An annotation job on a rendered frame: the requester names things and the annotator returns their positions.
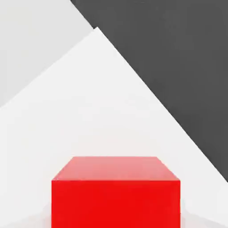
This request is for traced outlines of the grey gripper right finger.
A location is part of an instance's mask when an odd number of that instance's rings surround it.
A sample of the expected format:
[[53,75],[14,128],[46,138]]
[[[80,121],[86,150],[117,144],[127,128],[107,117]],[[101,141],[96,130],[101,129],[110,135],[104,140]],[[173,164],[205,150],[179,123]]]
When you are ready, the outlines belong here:
[[181,206],[181,228],[212,228],[208,221],[200,216],[189,213]]

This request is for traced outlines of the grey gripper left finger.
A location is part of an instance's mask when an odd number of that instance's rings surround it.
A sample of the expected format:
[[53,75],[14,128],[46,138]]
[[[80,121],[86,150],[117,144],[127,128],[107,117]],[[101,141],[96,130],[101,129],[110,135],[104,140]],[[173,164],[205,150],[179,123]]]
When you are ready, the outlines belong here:
[[51,203],[48,203],[43,211],[36,215],[33,228],[51,228]]

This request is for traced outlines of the small red cube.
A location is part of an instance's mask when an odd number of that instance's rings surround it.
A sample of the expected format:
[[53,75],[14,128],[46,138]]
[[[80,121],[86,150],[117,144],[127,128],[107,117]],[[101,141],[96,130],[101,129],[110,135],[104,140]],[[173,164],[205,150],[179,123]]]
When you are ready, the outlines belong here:
[[51,228],[180,228],[180,180],[156,157],[73,157],[51,182]]

